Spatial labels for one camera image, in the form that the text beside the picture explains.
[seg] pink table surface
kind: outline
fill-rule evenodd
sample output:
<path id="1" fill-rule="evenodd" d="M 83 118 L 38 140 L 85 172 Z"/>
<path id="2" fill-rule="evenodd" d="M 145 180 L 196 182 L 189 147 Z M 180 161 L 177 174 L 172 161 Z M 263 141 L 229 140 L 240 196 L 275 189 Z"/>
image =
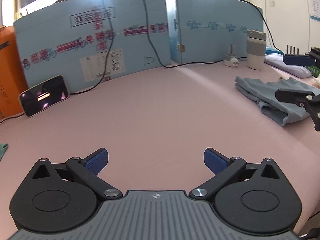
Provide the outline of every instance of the pink table surface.
<path id="1" fill-rule="evenodd" d="M 151 69 L 1 124 L 0 142 L 9 148 L 0 161 L 0 240 L 16 231 L 9 203 L 39 158 L 62 163 L 100 147 L 108 150 L 109 163 L 99 177 L 124 193 L 188 193 L 213 176 L 203 161 L 207 147 L 249 163 L 273 158 L 302 201 L 298 232 L 320 199 L 320 133 L 310 117 L 282 128 L 240 94 L 236 76 L 264 82 L 289 77 L 268 65 L 256 71 L 245 64 Z"/>

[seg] smartphone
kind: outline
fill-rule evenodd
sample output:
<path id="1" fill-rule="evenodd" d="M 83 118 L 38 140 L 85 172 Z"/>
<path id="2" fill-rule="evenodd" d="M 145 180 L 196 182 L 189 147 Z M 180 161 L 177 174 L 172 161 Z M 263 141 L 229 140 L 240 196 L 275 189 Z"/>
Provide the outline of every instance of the smartphone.
<path id="1" fill-rule="evenodd" d="M 58 75 L 22 92 L 19 102 L 25 115 L 31 117 L 68 97 L 63 76 Z"/>

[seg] light blue towel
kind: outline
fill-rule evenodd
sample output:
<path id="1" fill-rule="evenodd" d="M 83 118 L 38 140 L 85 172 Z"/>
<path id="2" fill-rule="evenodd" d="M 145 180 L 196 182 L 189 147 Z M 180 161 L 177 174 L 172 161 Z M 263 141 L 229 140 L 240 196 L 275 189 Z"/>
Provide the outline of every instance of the light blue towel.
<path id="1" fill-rule="evenodd" d="M 305 119 L 309 116 L 303 107 L 294 104 L 282 103 L 276 99 L 275 93 L 279 88 L 312 91 L 315 95 L 320 94 L 318 88 L 305 83 L 289 79 L 281 79 L 279 82 L 263 83 L 260 79 L 236 77 L 236 88 L 247 98 L 257 102 L 262 113 L 270 117 L 280 126 Z"/>
<path id="2" fill-rule="evenodd" d="M 2 156 L 4 155 L 8 147 L 9 145 L 0 143 L 0 160 L 2 159 Z"/>

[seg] blue gripper pad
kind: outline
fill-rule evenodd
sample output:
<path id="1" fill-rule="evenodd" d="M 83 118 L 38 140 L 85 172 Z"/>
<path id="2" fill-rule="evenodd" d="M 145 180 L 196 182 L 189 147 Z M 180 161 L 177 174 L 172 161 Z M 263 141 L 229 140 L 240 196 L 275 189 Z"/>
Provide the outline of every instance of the blue gripper pad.
<path id="1" fill-rule="evenodd" d="M 230 159 L 217 152 L 212 148 L 207 148 L 204 151 L 204 164 L 212 171 L 214 174 L 218 174 L 228 167 Z"/>
<path id="2" fill-rule="evenodd" d="M 99 172 L 108 164 L 108 159 L 108 151 L 105 148 L 100 148 L 81 160 L 81 164 L 93 174 L 98 175 Z"/>

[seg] power cord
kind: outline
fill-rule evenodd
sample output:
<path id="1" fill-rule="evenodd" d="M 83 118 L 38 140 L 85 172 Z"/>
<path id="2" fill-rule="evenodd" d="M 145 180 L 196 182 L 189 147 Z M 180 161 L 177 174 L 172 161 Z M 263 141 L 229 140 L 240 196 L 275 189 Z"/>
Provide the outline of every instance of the power cord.
<path id="1" fill-rule="evenodd" d="M 146 4 L 146 0 L 142 0 L 143 2 L 143 6 L 144 6 L 144 10 L 145 10 L 145 13 L 146 13 L 146 25 L 147 25 L 147 37 L 148 37 L 148 41 L 153 49 L 153 51 L 155 52 L 156 54 L 156 57 L 157 57 L 157 60 L 159 61 L 160 65 L 162 67 L 165 67 L 165 68 L 174 68 L 174 67 L 180 67 L 180 66 L 185 66 L 185 65 L 189 65 L 189 64 L 215 64 L 215 63 L 218 63 L 218 62 L 222 62 L 223 60 L 219 60 L 219 61 L 215 61 L 215 62 L 189 62 L 189 63 L 184 63 L 184 64 L 180 64 L 180 65 L 176 65 L 176 66 L 165 66 L 162 64 L 161 60 L 160 60 L 160 57 L 159 57 L 159 54 L 155 48 L 155 46 L 153 45 L 151 39 L 150 39 L 150 35 L 149 35 L 149 16 L 148 16 L 148 10 L 147 10 L 147 4 Z"/>
<path id="2" fill-rule="evenodd" d="M 314 216 L 316 216 L 316 215 L 319 214 L 319 213 L 320 213 L 320 210 L 319 210 L 318 212 L 314 213 L 312 216 L 310 216 L 310 217 L 308 218 L 308 220 L 311 219 L 311 218 L 313 218 Z"/>
<path id="3" fill-rule="evenodd" d="M 111 47 L 112 47 L 112 44 L 113 44 L 113 40 L 114 40 L 114 34 L 113 34 L 113 27 L 112 27 L 112 23 L 111 23 L 111 20 L 110 20 L 110 16 L 108 17 L 108 20 L 109 20 L 109 24 L 110 24 L 110 29 L 111 29 L 111 44 L 110 44 L 110 47 L 108 49 L 108 52 L 107 52 L 107 56 L 106 56 L 106 60 L 104 61 L 104 71 L 103 71 L 103 75 L 101 77 L 101 79 L 99 80 L 99 82 L 97 84 L 95 84 L 93 87 L 87 89 L 87 90 L 84 90 L 84 91 L 81 91 L 81 92 L 76 92 L 76 93 L 70 93 L 70 95 L 80 95 L 80 94 L 83 94 L 85 92 L 88 92 L 94 88 L 96 88 L 101 82 L 102 80 L 104 79 L 105 75 L 106 75 L 106 72 L 107 72 L 107 60 L 108 60 L 108 56 L 109 56 L 109 53 L 110 53 L 110 50 L 111 50 Z"/>
<path id="4" fill-rule="evenodd" d="M 257 11 L 260 13 L 260 15 L 261 15 L 264 23 L 265 23 L 266 26 L 267 26 L 267 29 L 268 29 L 268 31 L 269 31 L 269 33 L 270 33 L 270 36 L 271 36 L 271 40 L 272 40 L 273 46 L 275 47 L 275 49 L 281 51 L 280 49 L 278 49 L 278 48 L 275 46 L 275 43 L 273 42 L 273 37 L 272 37 L 271 31 L 269 30 L 269 27 L 268 27 L 268 25 L 267 25 L 267 22 L 265 21 L 265 19 L 264 19 L 264 17 L 263 17 L 263 14 L 260 12 L 260 10 L 258 9 L 258 7 L 256 7 L 254 4 L 252 4 L 252 3 L 250 3 L 250 2 L 248 2 L 248 1 L 246 1 L 246 0 L 239 0 L 239 1 L 243 1 L 243 2 L 249 3 L 249 4 L 251 4 L 252 6 L 254 6 L 254 7 L 257 9 Z M 165 65 L 163 65 L 162 62 L 161 62 L 161 60 L 160 60 L 160 57 L 159 57 L 159 55 L 158 55 L 158 52 L 157 52 L 155 46 L 153 45 L 153 43 L 152 43 L 152 41 L 151 41 L 151 39 L 150 39 L 150 35 L 149 35 L 149 17 L 148 17 L 148 10 L 147 10 L 147 5 L 146 5 L 146 0 L 142 0 L 142 2 L 143 2 L 145 14 L 146 14 L 146 25 L 147 25 L 147 37 L 148 37 L 148 41 L 149 41 L 149 43 L 150 43 L 153 51 L 155 52 L 156 57 L 157 57 L 160 65 L 161 65 L 162 67 L 165 67 L 165 68 L 174 68 L 174 67 L 180 67 L 180 66 L 189 65 L 189 64 L 200 64 L 200 63 L 201 63 L 201 64 L 215 64 L 215 63 L 218 63 L 218 62 L 222 62 L 222 61 L 223 61 L 223 60 L 219 60 L 219 61 L 215 61 L 215 62 L 189 62 L 189 63 L 184 63 L 184 64 L 180 64 L 180 65 L 176 65 L 176 66 L 165 66 Z"/>
<path id="5" fill-rule="evenodd" d="M 3 123 L 4 121 L 9 120 L 9 119 L 18 118 L 18 117 L 23 116 L 23 115 L 24 115 L 24 114 L 20 114 L 20 115 L 17 115 L 17 116 L 11 116 L 11 117 L 8 117 L 8 118 L 6 118 L 6 119 L 4 119 L 4 120 L 0 121 L 0 124 L 1 124 L 1 123 Z"/>
<path id="6" fill-rule="evenodd" d="M 275 47 L 275 49 L 281 51 L 280 49 L 278 49 L 278 48 L 275 46 L 275 43 L 274 43 L 274 41 L 273 41 L 273 37 L 272 37 L 271 31 L 270 31 L 270 29 L 269 29 L 269 26 L 268 26 L 266 20 L 264 19 L 263 14 L 260 12 L 259 8 L 258 8 L 257 6 L 255 6 L 253 3 L 248 2 L 248 1 L 246 1 L 246 0 L 238 0 L 238 1 L 242 1 L 242 2 L 246 2 L 246 3 L 248 3 L 248 4 L 251 4 L 253 7 L 255 7 L 255 8 L 257 9 L 257 11 L 258 11 L 259 14 L 261 15 L 261 17 L 262 17 L 262 19 L 263 19 L 263 21 L 264 21 L 264 23 L 265 23 L 265 25 L 266 25 L 266 27 L 267 27 L 267 29 L 268 29 L 268 32 L 270 33 L 270 37 L 271 37 L 271 41 L 272 41 L 273 46 Z"/>

